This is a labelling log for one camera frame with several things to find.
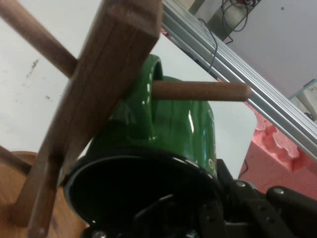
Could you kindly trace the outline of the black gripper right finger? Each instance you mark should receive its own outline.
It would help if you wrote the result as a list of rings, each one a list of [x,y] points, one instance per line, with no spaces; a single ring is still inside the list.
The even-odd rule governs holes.
[[[284,186],[259,192],[233,179],[225,162],[216,161],[224,190],[222,204],[228,234],[233,238],[315,238],[317,202]]]

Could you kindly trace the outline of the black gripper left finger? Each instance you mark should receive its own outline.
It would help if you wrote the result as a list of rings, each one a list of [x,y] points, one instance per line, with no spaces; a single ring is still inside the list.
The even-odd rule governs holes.
[[[223,222],[215,196],[169,194],[133,218],[135,238],[215,238]]]

